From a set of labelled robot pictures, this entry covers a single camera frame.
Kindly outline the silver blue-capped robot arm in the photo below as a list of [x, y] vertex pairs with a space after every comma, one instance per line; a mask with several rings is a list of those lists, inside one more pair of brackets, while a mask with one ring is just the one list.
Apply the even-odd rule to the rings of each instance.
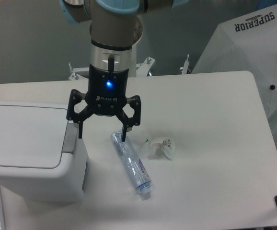
[[141, 121], [141, 99], [126, 97], [132, 47], [138, 15], [185, 4], [184, 0], [61, 0], [70, 23], [91, 21], [91, 60], [88, 90], [71, 90], [66, 118], [78, 126], [92, 115], [116, 116], [122, 127], [122, 141]]

